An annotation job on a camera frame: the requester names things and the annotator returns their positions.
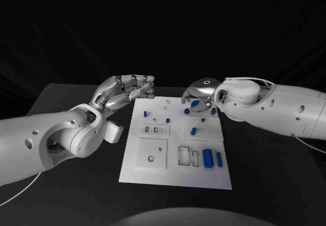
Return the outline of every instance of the robotic hand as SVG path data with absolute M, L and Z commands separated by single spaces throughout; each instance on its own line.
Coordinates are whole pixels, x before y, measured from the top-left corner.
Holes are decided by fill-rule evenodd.
M 93 154 L 103 140 L 116 143 L 123 126 L 107 117 L 136 98 L 155 98 L 153 76 L 110 77 L 90 104 L 67 112 L 0 121 L 0 186 L 50 170 L 70 158 Z
M 210 110 L 213 101 L 234 121 L 286 136 L 326 140 L 326 93 L 303 87 L 276 85 L 257 78 L 205 78 L 194 82 L 182 95 L 201 99 L 191 111 Z

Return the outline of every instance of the blue block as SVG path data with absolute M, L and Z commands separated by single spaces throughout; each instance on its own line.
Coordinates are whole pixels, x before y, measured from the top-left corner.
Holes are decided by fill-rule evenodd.
M 192 102 L 192 107 L 198 106 L 200 102 L 201 102 L 200 100 L 195 100 L 195 101 Z
M 192 134 L 192 135 L 195 135 L 195 134 L 197 134 L 197 130 L 198 130 L 198 128 L 197 128 L 197 127 L 194 127 L 194 128 L 192 128 L 192 132 L 191 132 L 191 134 Z
M 217 114 L 217 108 L 214 107 L 213 108 L 213 115 L 215 115 Z
M 217 153 L 217 157 L 218 157 L 218 165 L 220 167 L 223 167 L 223 158 L 221 158 L 221 153 Z
M 213 160 L 213 150 L 211 149 L 203 150 L 203 157 L 204 157 L 205 168 L 213 168 L 214 160 Z

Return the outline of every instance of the dark table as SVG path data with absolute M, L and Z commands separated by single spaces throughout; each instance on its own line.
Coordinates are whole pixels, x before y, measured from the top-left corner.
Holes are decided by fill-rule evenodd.
M 28 115 L 55 113 L 87 103 L 96 85 L 50 84 Z M 156 87 L 181 97 L 185 88 Z M 96 153 L 44 172 L 21 196 L 0 207 L 2 225 L 110 225 L 169 207 L 205 207 L 247 214 L 278 225 L 322 225 L 326 181 L 308 147 L 220 112 L 233 190 L 119 182 L 135 103 L 112 120 L 125 126 L 120 142 L 103 142 Z M 0 187 L 0 203 L 35 176 Z

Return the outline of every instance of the round hole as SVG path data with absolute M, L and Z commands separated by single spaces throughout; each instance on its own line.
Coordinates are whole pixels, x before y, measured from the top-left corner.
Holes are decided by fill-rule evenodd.
M 155 161 L 155 157 L 153 157 L 153 156 L 149 157 L 149 161 L 151 161 L 151 162 Z
M 272 100 L 269 106 L 273 107 L 276 100 Z
M 305 106 L 301 106 L 301 108 L 298 109 L 298 112 L 303 113 L 303 111 L 305 111 Z
M 31 138 L 28 138 L 28 139 L 25 140 L 25 145 L 27 145 L 28 149 L 32 149 L 32 147 L 34 147 L 34 142 L 32 142 L 32 139 L 31 139 Z

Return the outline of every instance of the white board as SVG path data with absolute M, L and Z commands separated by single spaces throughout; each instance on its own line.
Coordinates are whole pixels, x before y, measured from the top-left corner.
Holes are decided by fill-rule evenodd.
M 211 111 L 185 114 L 185 109 L 191 107 L 192 101 L 187 102 L 184 105 L 181 103 L 181 98 L 177 97 L 136 99 L 119 179 L 120 182 L 227 190 L 233 189 L 218 114 L 213 115 Z M 205 122 L 200 121 L 203 118 L 205 118 L 205 122 L 211 125 L 207 127 L 210 128 L 207 130 L 204 126 Z M 152 134 L 146 134 L 143 132 L 146 128 L 145 124 L 151 124 L 153 127 L 159 128 L 162 128 L 161 125 L 169 125 L 169 135 L 166 135 L 166 132 L 162 137 L 156 134 L 153 135 L 153 132 Z M 198 127 L 197 134 L 191 135 L 187 140 L 185 133 L 191 133 L 188 130 L 191 130 L 194 126 Z M 162 169 L 155 169 L 153 166 L 138 167 L 138 154 L 140 154 L 142 147 L 140 141 L 145 139 L 153 141 L 151 142 L 152 144 L 148 145 L 155 146 L 153 151 L 156 151 L 159 147 L 156 146 L 158 141 L 155 140 L 166 141 L 166 165 Z M 185 158 L 185 152 L 179 154 L 179 148 L 182 147 L 190 149 L 190 166 L 179 165 L 179 155 Z M 204 166 L 203 150 L 205 149 L 213 150 L 214 168 L 205 168 Z M 146 151 L 143 159 L 149 158 L 148 152 L 152 152 L 152 149 Z M 221 153 L 223 158 L 221 168 L 218 167 L 217 152 Z

